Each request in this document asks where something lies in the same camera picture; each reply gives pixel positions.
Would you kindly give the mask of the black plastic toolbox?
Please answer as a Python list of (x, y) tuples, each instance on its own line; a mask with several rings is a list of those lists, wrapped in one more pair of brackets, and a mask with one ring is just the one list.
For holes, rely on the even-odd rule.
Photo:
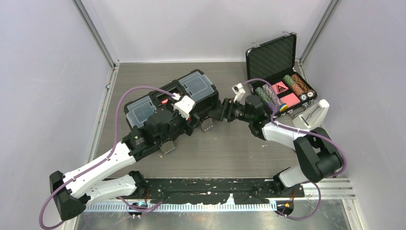
[(178, 112), (173, 108), (176, 102), (172, 98), (174, 93), (181, 96), (187, 95), (196, 102), (189, 119), (186, 120), (184, 134), (191, 136), (197, 127), (200, 127), (202, 132), (213, 128), (213, 120), (208, 113), (219, 107), (219, 93), (211, 80), (201, 70), (195, 69), (162, 86), (159, 90), (151, 91), (147, 95), (125, 104), (124, 113), (131, 132), (123, 141), (137, 158), (141, 159), (157, 150), (161, 150), (162, 154), (167, 154), (175, 149), (175, 140), (165, 143), (149, 143), (144, 137), (142, 129), (144, 122), (158, 109)]

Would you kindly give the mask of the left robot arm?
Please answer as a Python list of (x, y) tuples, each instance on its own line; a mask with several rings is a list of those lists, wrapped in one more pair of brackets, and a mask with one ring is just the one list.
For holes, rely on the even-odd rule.
[(112, 181), (105, 178), (156, 152), (179, 135), (191, 135), (190, 114), (180, 109), (157, 109), (111, 150), (73, 171), (55, 171), (49, 176), (51, 196), (62, 221), (80, 215), (88, 206), (116, 196), (142, 198), (147, 192), (138, 172)]

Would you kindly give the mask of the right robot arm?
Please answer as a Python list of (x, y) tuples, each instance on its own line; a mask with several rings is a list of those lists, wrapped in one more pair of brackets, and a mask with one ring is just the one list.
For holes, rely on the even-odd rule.
[(344, 169), (344, 157), (323, 128), (307, 130), (286, 126), (274, 121), (268, 111), (257, 95), (249, 95), (244, 104), (225, 98), (218, 108), (209, 112), (209, 117), (217, 121), (232, 122), (237, 119), (247, 122), (255, 137), (294, 150), (298, 165), (282, 170), (273, 177), (271, 185), (275, 194), (287, 196), (295, 185), (318, 183), (337, 170)]

